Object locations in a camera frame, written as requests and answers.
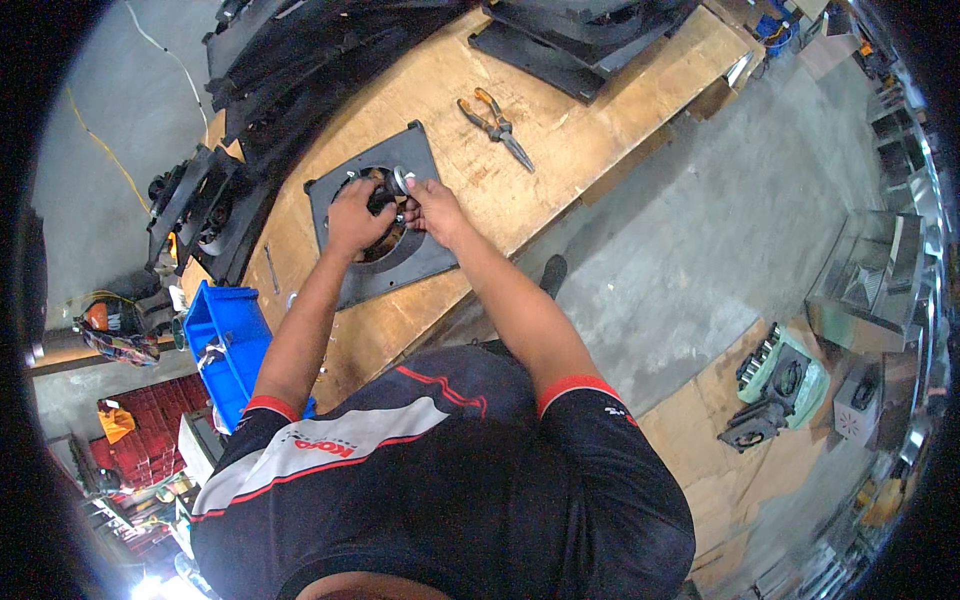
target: red stripe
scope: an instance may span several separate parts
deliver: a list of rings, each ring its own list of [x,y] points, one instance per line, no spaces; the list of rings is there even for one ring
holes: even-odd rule
[[[377,444],[376,447],[379,448],[380,446],[393,445],[393,444],[408,444],[408,443],[410,443],[410,442],[413,442],[414,440],[418,440],[418,439],[422,438],[424,435],[425,435],[425,433],[421,433],[421,434],[419,434],[419,435],[417,435],[417,436],[408,436],[408,437],[405,437],[405,438],[390,438],[389,440],[384,440],[384,441],[381,442],[380,444]],[[366,461],[368,458],[370,458],[372,455],[373,455],[373,453],[371,452],[371,453],[368,454],[367,456],[362,456],[362,457],[360,457],[360,458],[355,458],[355,459],[353,459],[353,460],[349,460],[349,461],[337,461],[336,463],[327,463],[326,465],[320,465],[320,466],[318,466],[318,467],[307,468],[307,469],[304,469],[304,470],[302,470],[302,471],[298,471],[298,472],[296,472],[296,473],[293,473],[292,475],[286,475],[285,477],[277,477],[277,478],[273,479],[273,480],[272,480],[269,484],[267,484],[266,486],[260,488],[259,490],[254,490],[253,492],[248,492],[248,493],[245,493],[245,494],[243,494],[243,495],[236,496],[235,498],[233,498],[232,500],[230,500],[229,506],[233,506],[234,504],[239,504],[239,503],[241,503],[241,502],[246,502],[247,500],[250,500],[251,498],[255,498],[255,497],[259,496],[260,494],[262,494],[262,493],[264,493],[264,492],[268,492],[268,491],[274,486],[274,484],[277,484],[277,483],[287,483],[287,482],[293,481],[294,479],[299,479],[299,478],[303,477],[304,475],[311,475],[311,474],[313,474],[313,473],[318,473],[318,472],[320,472],[320,471],[322,471],[322,470],[327,470],[327,469],[329,469],[329,468],[350,467],[350,466],[352,466],[352,465],[359,465],[360,463],[362,463],[362,462]],[[208,516],[221,516],[226,510],[227,510],[227,509],[216,509],[216,510],[212,510],[212,511],[207,511],[207,512],[203,513],[202,515],[197,515],[197,516],[192,516],[192,515],[191,515],[191,516],[190,516],[190,522],[197,523],[197,522],[200,522],[200,521],[204,520],[204,519],[207,518]]]
[[[546,407],[550,405],[550,402],[554,401],[563,394],[566,394],[567,392],[581,390],[584,388],[598,390],[615,397],[617,400],[620,400],[620,394],[610,387],[606,381],[599,377],[594,377],[593,375],[569,375],[552,383],[547,387],[546,390],[543,391],[543,394],[537,398],[537,412],[542,418],[543,413],[546,411]]]
[[[455,391],[450,388],[449,381],[444,376],[431,377],[429,375],[420,374],[418,372],[410,371],[406,367],[397,367],[397,371],[405,374],[411,379],[416,379],[420,383],[439,383],[443,389],[444,396],[454,404],[459,406],[473,406],[480,409],[480,419],[482,420],[487,416],[487,399],[483,396],[477,396],[476,398],[464,398],[460,396]]]
[[[298,415],[296,411],[294,411],[294,409],[289,404],[287,404],[286,402],[284,402],[278,397],[274,397],[274,396],[253,397],[251,398],[250,402],[247,403],[247,407],[243,409],[243,412],[246,413],[247,411],[253,408],[270,409],[275,413],[280,413],[281,415],[286,417],[288,421],[292,423],[300,420],[300,415]]]

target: stainless steel equipment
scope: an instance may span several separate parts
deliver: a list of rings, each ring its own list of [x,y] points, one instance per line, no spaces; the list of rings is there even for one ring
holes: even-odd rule
[[[920,335],[925,239],[923,217],[851,214],[806,297],[813,331],[858,353],[903,352]]]
[[[854,366],[833,397],[833,428],[865,447],[876,430],[882,403],[882,364]]]

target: shirt logo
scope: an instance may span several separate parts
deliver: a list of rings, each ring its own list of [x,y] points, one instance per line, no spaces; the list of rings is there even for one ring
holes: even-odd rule
[[[321,442],[310,443],[306,440],[294,440],[294,445],[301,450],[307,450],[310,448],[317,448],[324,452],[329,452],[336,456],[343,456],[347,458],[350,454],[353,454],[354,448],[346,447],[342,444],[337,444],[336,442],[331,442],[330,440],[323,440]]]
[[[607,408],[605,408],[604,411],[606,411],[607,414],[609,414],[609,415],[613,415],[614,417],[623,417],[624,419],[627,420],[627,422],[628,422],[630,425],[639,428],[639,425],[636,424],[636,420],[634,420],[633,417],[631,417],[630,415],[628,415],[628,414],[627,414],[627,411],[623,411],[623,410],[620,410],[620,409],[618,409],[618,408],[611,408],[610,406],[608,406]]]

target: orange bag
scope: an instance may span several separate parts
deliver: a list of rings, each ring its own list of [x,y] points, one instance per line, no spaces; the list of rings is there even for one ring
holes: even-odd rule
[[[107,441],[111,444],[116,444],[117,440],[136,427],[133,415],[122,408],[111,408],[109,412],[97,411],[97,417],[100,418],[100,424],[104,426],[104,433],[107,434]]]

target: blue plastic bin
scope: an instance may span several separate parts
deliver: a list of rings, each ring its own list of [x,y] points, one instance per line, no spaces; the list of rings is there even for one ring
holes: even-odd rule
[[[200,369],[213,405],[230,433],[250,402],[267,346],[274,339],[256,303],[259,295],[250,287],[210,287],[202,281],[183,321],[183,334],[195,361],[200,360],[200,350],[214,337],[221,341],[230,338],[227,360]],[[315,414],[313,406],[310,398],[305,418]]]

